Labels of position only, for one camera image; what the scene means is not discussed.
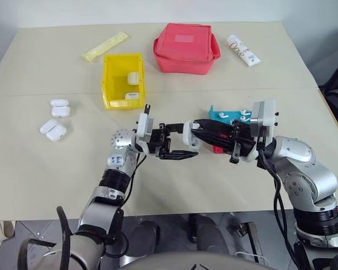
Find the yellow package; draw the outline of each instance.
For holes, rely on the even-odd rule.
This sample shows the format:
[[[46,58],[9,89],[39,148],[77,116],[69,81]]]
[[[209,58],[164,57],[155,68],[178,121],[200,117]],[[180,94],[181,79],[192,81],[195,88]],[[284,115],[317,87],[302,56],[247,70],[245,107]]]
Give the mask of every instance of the yellow package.
[[[102,44],[96,46],[94,49],[91,49],[82,57],[87,60],[88,62],[93,61],[97,56],[102,55],[107,50],[113,48],[115,45],[118,45],[120,42],[123,42],[125,39],[128,38],[128,35],[124,32],[119,32],[115,36],[107,39]]]

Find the white wall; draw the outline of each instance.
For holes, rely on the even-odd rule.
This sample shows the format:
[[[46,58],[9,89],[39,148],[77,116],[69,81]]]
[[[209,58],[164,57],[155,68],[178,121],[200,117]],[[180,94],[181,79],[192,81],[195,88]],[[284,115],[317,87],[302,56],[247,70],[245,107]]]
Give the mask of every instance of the white wall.
[[[338,0],[0,0],[0,60],[20,27],[278,20],[326,82],[338,66]]]

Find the robotic hand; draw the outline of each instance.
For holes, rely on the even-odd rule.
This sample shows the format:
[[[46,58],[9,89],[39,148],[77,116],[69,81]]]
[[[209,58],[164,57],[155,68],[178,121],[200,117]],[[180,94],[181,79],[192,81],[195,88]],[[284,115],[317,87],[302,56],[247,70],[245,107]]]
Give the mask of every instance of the robotic hand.
[[[336,177],[316,161],[312,148],[305,142],[282,136],[273,138],[275,116],[278,115],[274,100],[254,104],[250,125],[238,121],[227,125],[200,119],[185,124],[160,124],[159,129],[153,129],[149,110],[147,105],[144,113],[140,114],[137,130],[121,129],[112,136],[114,150],[108,158],[102,180],[81,214],[78,231],[71,234],[66,219],[60,215],[63,244],[38,240],[24,242],[20,247],[18,270],[27,269],[28,243],[53,247],[36,269],[97,269],[106,247],[121,236],[126,239],[121,234],[121,207],[130,196],[132,180],[142,162],[139,163],[140,153],[160,159],[191,158],[198,154],[200,140],[223,148],[231,155],[231,163],[240,160],[251,162],[257,158],[257,165],[268,170],[275,179],[275,210],[277,201],[281,203],[279,189],[283,183],[297,221],[299,241],[295,244],[295,254],[286,239],[286,224],[281,225],[277,211],[275,213],[288,252],[300,269],[322,269],[338,255],[338,214],[334,197]],[[191,151],[170,151],[169,136],[172,132],[182,133],[183,142]],[[111,255],[112,258],[120,256],[122,254]]]

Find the white table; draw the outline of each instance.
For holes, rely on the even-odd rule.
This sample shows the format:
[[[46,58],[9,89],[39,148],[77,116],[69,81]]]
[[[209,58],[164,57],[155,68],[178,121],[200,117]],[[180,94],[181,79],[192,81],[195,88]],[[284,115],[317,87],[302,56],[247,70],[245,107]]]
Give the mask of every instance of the white table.
[[[0,64],[0,219],[54,219],[58,205],[68,218],[79,217],[105,169],[111,135],[118,128],[134,128],[141,112],[106,111],[100,90],[101,61],[88,64],[79,57],[120,30],[131,39],[111,53],[143,52],[146,101],[155,125],[207,118],[212,104],[250,109],[255,101],[275,97],[280,112],[275,133],[307,141],[338,178],[338,127],[281,24],[212,26],[223,57],[206,76],[157,70],[151,45],[164,27],[161,24],[19,30]],[[263,63],[245,67],[224,46],[230,33],[247,42]],[[53,98],[67,98],[72,106],[71,116],[60,119],[68,134],[56,143],[38,132],[50,118]],[[309,110],[310,120],[303,117]],[[183,148],[180,136],[172,139],[173,149]],[[214,155],[211,147],[203,146],[198,156],[188,160],[148,157],[136,174],[124,212],[268,210],[273,195],[272,179],[255,162],[233,165],[228,156]],[[283,200],[290,208],[284,193]]]

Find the black cable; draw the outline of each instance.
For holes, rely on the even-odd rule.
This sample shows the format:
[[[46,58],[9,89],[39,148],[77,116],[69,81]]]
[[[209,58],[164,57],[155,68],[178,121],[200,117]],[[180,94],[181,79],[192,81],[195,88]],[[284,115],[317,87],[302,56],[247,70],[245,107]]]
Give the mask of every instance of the black cable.
[[[63,247],[61,250],[61,261],[59,270],[68,270],[70,260],[70,235],[72,232],[69,228],[68,219],[61,206],[56,208],[57,215],[59,216],[61,233],[63,235]]]
[[[331,260],[331,270],[338,270],[338,255]]]
[[[123,257],[127,252],[128,252],[128,249],[129,249],[129,240],[128,238],[126,237],[126,235],[124,233],[120,233],[120,235],[124,238],[125,242],[126,242],[126,245],[125,245],[125,250],[120,253],[120,254],[110,254],[110,253],[107,253],[105,252],[105,256],[109,257],[109,258],[112,258],[112,259],[118,259],[118,258],[121,258]]]
[[[132,174],[132,176],[130,177],[130,188],[129,188],[129,193],[128,193],[128,196],[125,198],[124,202],[123,202],[123,205],[129,200],[129,197],[131,195],[131,192],[133,190],[133,182],[134,182],[134,176],[135,176],[135,173],[136,173],[136,170],[137,168],[139,168],[139,166],[144,162],[144,160],[146,159],[147,156],[144,156],[143,159],[139,162],[139,158],[140,158],[140,153],[137,155],[137,158],[136,158],[136,167],[134,169],[134,172]]]
[[[274,194],[274,201],[273,201],[274,216],[275,216],[275,219],[276,219],[276,221],[278,223],[279,230],[281,231],[281,234],[282,234],[282,236],[284,238],[284,243],[286,245],[288,253],[289,253],[291,259],[293,260],[293,262],[295,263],[295,265],[297,265],[295,254],[294,254],[293,248],[291,247],[291,244],[289,243],[288,235],[287,235],[286,212],[284,210],[283,201],[282,201],[281,194],[280,194],[280,191],[281,191],[281,180],[279,179],[277,173],[275,172],[274,165],[271,164],[271,163],[269,163],[267,161],[267,159],[265,158],[264,150],[259,150],[258,153],[259,153],[259,160],[260,160],[260,162],[262,163],[262,165],[264,166],[264,168],[269,172],[269,174],[274,179],[274,186],[275,186],[275,194]],[[279,201],[280,208],[281,208],[281,214],[282,214],[282,219],[283,219],[283,226],[281,224],[281,220],[280,220],[279,214],[278,214],[278,201]]]
[[[29,238],[24,240],[19,248],[19,255],[17,257],[17,270],[28,270],[28,245],[48,246],[52,248],[56,244],[51,242],[42,241],[39,239]]]

